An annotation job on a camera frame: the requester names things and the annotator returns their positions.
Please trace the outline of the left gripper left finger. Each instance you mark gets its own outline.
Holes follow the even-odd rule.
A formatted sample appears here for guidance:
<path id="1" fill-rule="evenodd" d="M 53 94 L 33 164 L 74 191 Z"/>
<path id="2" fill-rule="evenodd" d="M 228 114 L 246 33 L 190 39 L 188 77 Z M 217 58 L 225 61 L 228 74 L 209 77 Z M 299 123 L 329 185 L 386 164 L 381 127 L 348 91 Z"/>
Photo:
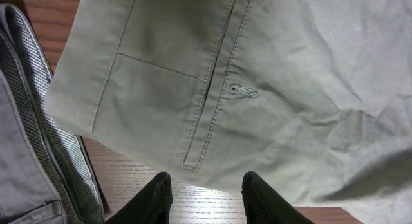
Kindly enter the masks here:
<path id="1" fill-rule="evenodd" d="M 160 172 L 104 224 L 168 224 L 172 204 L 170 175 Z"/>

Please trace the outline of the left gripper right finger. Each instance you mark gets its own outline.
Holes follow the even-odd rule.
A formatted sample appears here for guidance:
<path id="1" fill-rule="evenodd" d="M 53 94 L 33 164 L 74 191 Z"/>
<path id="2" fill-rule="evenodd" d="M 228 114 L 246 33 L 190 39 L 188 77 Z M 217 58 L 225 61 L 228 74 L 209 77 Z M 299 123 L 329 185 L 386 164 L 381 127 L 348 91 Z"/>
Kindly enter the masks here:
<path id="1" fill-rule="evenodd" d="M 241 193 L 247 224 L 314 224 L 254 171 L 244 175 Z"/>

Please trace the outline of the khaki shorts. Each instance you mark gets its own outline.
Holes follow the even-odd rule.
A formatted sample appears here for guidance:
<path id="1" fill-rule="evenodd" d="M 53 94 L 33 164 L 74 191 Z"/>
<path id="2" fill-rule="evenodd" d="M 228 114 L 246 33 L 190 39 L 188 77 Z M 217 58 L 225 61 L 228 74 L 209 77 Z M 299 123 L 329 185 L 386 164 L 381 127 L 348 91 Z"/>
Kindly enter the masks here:
<path id="1" fill-rule="evenodd" d="M 191 185 L 411 222 L 411 0 L 80 0 L 45 106 Z"/>

